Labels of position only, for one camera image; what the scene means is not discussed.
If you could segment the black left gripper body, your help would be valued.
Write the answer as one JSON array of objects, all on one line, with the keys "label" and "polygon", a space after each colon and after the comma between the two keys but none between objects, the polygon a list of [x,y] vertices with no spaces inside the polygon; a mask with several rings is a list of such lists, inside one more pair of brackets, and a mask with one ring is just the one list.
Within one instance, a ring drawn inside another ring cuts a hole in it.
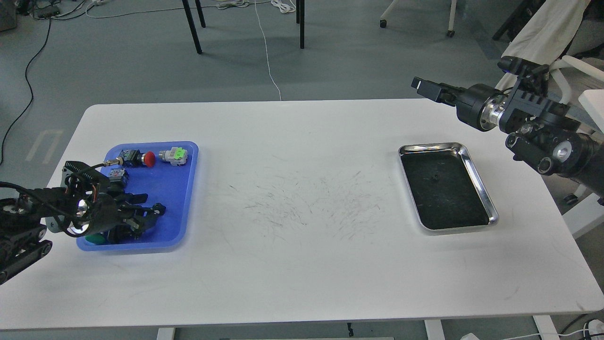
[{"label": "black left gripper body", "polygon": [[71,237],[99,234],[124,222],[124,217],[118,211],[118,204],[108,194],[99,194],[95,202],[78,200],[75,213],[78,218],[72,220],[66,228],[66,234]]}]

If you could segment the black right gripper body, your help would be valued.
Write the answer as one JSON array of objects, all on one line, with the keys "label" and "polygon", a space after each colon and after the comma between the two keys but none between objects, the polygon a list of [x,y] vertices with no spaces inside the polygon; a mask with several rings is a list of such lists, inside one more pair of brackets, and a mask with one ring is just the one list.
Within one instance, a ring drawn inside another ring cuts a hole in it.
[{"label": "black right gripper body", "polygon": [[469,88],[456,88],[455,107],[457,119],[481,132],[498,127],[504,114],[508,94],[485,84]]}]

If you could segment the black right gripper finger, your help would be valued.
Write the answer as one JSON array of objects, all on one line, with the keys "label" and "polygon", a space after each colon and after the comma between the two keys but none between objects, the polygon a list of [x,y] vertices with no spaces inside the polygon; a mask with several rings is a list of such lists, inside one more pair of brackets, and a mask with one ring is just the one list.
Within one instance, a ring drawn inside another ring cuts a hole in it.
[{"label": "black right gripper finger", "polygon": [[421,79],[420,77],[414,77],[411,86],[421,97],[448,106],[456,106],[457,96],[461,93],[460,87],[451,86],[445,83],[437,84],[431,80]]}]

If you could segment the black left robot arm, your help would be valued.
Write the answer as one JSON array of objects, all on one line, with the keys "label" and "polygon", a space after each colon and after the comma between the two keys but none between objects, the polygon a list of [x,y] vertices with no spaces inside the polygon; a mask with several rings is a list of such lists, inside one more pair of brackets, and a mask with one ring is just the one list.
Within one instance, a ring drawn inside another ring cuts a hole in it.
[{"label": "black left robot arm", "polygon": [[100,184],[26,189],[2,182],[17,191],[1,200],[1,282],[5,283],[50,253],[48,231],[72,238],[115,244],[140,238],[155,226],[166,207],[144,207],[146,194],[103,192]]}]

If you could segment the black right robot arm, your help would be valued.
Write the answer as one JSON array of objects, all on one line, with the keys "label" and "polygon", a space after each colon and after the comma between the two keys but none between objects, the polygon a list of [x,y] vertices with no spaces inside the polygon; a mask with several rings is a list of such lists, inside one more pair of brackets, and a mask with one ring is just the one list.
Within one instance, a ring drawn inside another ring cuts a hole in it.
[{"label": "black right robot arm", "polygon": [[580,122],[568,118],[565,103],[548,99],[548,65],[504,56],[498,62],[516,76],[508,90],[485,84],[468,88],[415,77],[411,86],[436,103],[454,106],[459,121],[482,132],[499,128],[516,161],[542,176],[556,174],[584,185],[603,203],[603,143],[578,131]]}]

